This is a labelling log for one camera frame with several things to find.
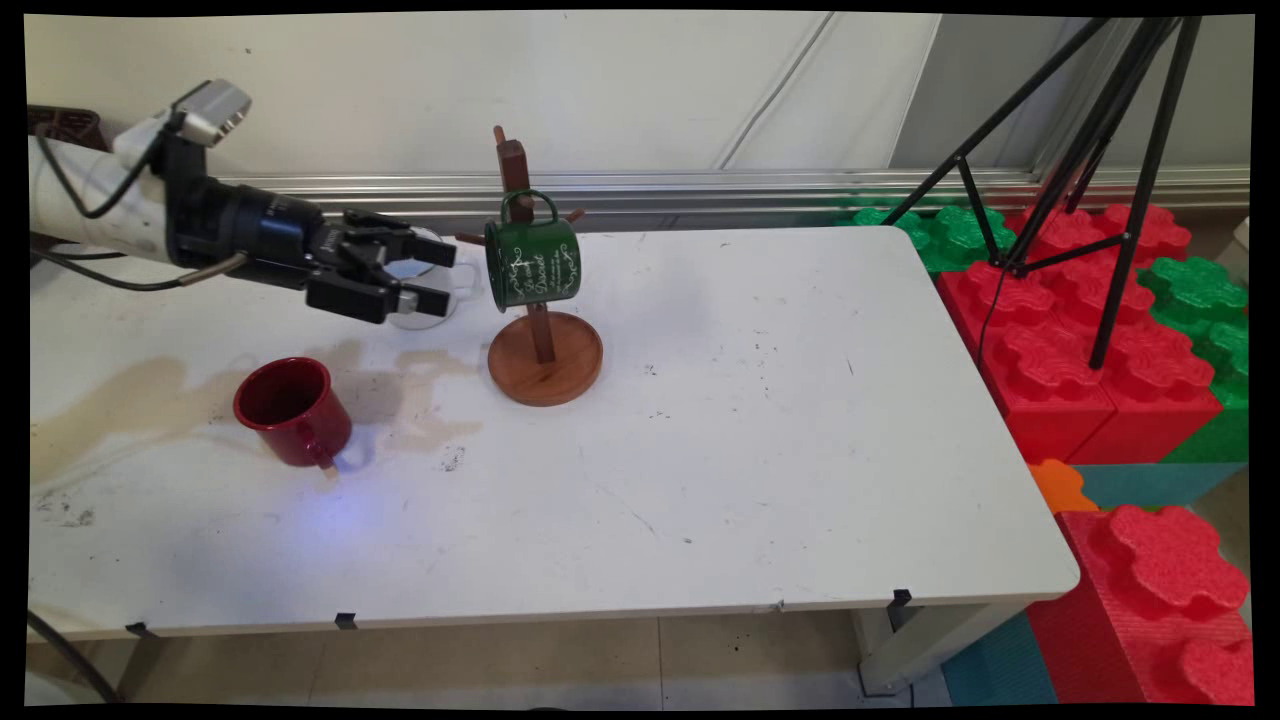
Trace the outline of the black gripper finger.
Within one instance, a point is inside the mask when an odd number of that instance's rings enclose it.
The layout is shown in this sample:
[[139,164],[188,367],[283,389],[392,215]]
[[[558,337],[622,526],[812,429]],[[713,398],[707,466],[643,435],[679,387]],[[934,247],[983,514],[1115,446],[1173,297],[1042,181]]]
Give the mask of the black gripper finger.
[[379,264],[415,260],[434,266],[453,266],[457,247],[408,222],[374,211],[343,211],[343,247],[360,251]]
[[311,273],[305,283],[305,302],[325,313],[370,324],[384,324],[389,316],[448,314],[453,293],[383,273],[372,281],[352,281],[333,269]]

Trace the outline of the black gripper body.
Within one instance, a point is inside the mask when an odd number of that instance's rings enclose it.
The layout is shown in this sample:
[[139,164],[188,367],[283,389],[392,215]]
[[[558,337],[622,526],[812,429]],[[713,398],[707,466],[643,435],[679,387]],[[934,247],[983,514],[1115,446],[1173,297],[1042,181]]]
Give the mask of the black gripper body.
[[207,173],[204,146],[163,136],[165,250],[186,287],[219,275],[303,290],[339,278],[332,252],[320,249],[333,227],[320,206]]

